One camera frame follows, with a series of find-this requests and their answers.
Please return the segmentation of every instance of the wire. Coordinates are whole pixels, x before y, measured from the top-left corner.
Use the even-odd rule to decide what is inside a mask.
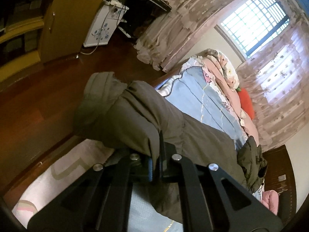
[[[125,7],[125,6],[123,5],[122,8],[121,8],[121,10],[120,10],[120,12],[119,12],[119,15],[118,15],[118,18],[117,18],[117,23],[116,23],[117,26],[118,26],[118,20],[119,20],[119,18],[120,18],[121,12],[122,12],[122,10],[123,10],[124,7]]]
[[[116,7],[116,5],[114,5],[112,8],[110,8],[110,9],[109,9],[109,12],[111,12],[111,10],[114,9],[115,7]],[[103,20],[103,23],[102,23],[102,25],[101,25],[100,32],[99,32],[99,34],[98,34],[98,43],[97,43],[95,49],[94,49],[92,52],[89,52],[89,53],[80,52],[81,54],[84,54],[84,55],[91,55],[93,52],[95,52],[95,50],[97,49],[97,47],[98,47],[99,44],[100,44],[103,25],[104,25],[104,23],[105,23],[105,20],[106,20],[107,16],[109,15],[109,12],[106,14],[106,16],[105,16],[105,18],[104,18],[104,20]]]
[[[261,186],[260,186],[260,188],[259,188],[259,190],[258,190],[258,193],[259,193],[259,194],[262,192],[263,186],[264,186],[264,182],[261,184]]]

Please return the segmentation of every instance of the blue floral pattern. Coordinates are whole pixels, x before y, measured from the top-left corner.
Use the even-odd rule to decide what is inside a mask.
[[[95,37],[96,40],[99,39],[100,37],[100,41],[103,39],[108,39],[109,38],[109,25],[108,23],[105,23],[102,27],[102,31],[101,28],[95,30],[94,33],[91,33],[92,36]]]

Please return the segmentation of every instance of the white cabinet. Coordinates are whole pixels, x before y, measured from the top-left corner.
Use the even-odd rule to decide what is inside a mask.
[[[116,0],[105,1],[88,31],[84,47],[108,44],[124,13],[129,8]]]

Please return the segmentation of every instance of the window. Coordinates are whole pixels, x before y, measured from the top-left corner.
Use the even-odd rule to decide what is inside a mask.
[[[248,0],[225,19],[221,26],[240,50],[250,57],[278,36],[289,17],[275,0]]]

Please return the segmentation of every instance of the wooden floor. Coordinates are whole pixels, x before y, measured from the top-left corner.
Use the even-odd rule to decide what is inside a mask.
[[[0,193],[6,193],[29,166],[40,163],[42,156],[71,135],[74,111],[92,73],[113,71],[126,83],[153,83],[164,75],[140,62],[121,34],[115,32],[109,44],[92,55],[39,64],[32,68],[35,73],[0,92]]]

